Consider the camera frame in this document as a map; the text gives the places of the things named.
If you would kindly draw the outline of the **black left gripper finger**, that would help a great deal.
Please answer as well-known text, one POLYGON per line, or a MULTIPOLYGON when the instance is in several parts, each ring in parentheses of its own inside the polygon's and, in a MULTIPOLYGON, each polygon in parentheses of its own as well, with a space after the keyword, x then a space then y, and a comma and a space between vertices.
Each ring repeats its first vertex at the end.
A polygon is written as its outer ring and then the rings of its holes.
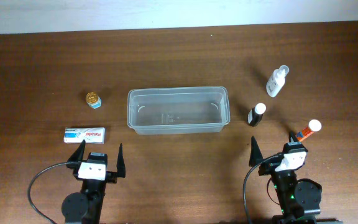
POLYGON ((69 157, 68 162, 81 162, 85 152, 86 141, 82 140, 77 150, 69 157))
POLYGON ((124 162, 122 143, 120 143, 120 146, 119 146, 116 169, 117 169, 117 178, 125 178, 126 177, 126 165, 124 162))

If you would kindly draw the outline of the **orange tube white cap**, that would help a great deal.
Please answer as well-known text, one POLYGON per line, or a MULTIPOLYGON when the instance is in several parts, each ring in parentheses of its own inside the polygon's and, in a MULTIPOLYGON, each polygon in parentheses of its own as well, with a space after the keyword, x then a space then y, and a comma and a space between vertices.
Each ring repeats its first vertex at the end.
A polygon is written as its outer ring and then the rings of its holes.
POLYGON ((302 142, 303 140, 305 140, 306 138, 308 138, 312 134, 320 131, 321 128, 322 128, 321 122, 319 120, 317 120, 317 119, 312 119, 312 120, 309 121, 307 127, 302 129, 300 132, 298 132, 295 135, 295 137, 297 138, 297 140, 302 142))

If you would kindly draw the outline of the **black bottle white cap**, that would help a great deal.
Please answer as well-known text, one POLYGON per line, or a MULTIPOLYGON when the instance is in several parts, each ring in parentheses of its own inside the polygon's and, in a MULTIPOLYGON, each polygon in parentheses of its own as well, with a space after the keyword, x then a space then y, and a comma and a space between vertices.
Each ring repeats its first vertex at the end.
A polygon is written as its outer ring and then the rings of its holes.
POLYGON ((256 104, 249 112, 247 116, 247 123, 249 126, 257 126, 263 118, 266 111, 266 105, 264 103, 256 104))

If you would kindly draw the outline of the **white lotion bottle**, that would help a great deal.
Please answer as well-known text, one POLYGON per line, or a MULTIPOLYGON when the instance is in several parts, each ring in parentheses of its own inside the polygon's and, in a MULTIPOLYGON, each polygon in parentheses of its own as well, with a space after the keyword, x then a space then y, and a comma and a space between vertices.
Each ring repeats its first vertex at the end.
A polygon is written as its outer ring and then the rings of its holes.
POLYGON ((274 98, 277 96, 285 84, 285 77, 289 71, 290 69, 286 65, 281 65, 278 69, 273 71, 266 84, 266 91, 270 97, 274 98))

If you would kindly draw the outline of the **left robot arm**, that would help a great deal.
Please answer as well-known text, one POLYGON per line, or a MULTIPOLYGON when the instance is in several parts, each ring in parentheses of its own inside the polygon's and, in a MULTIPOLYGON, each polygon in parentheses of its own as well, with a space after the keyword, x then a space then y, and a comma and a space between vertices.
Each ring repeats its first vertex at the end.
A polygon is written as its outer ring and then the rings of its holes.
POLYGON ((119 146, 116 171, 108 171, 108 155, 98 152, 83 159, 86 142, 82 141, 67 160, 67 168, 76 180, 82 181, 79 192, 68 195, 62 202, 65 223, 99 223, 107 184, 115 184, 126 176, 123 146, 119 146))

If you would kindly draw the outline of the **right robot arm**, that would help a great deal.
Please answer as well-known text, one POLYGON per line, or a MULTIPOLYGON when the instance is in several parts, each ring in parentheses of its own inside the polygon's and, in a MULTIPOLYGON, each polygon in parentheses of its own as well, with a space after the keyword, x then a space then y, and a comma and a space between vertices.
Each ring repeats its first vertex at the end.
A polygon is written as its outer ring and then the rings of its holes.
POLYGON ((290 132, 289 142, 283 150, 264 158, 255 137, 251 137, 249 166, 243 182, 243 201, 246 201, 246 183, 251 173, 257 169, 260 176, 269 175, 268 183, 273 183, 278 198, 281 215, 272 217, 272 223, 341 223, 335 218, 320 219, 322 186, 311 179, 298 179, 296 171, 305 165, 308 150, 290 132))

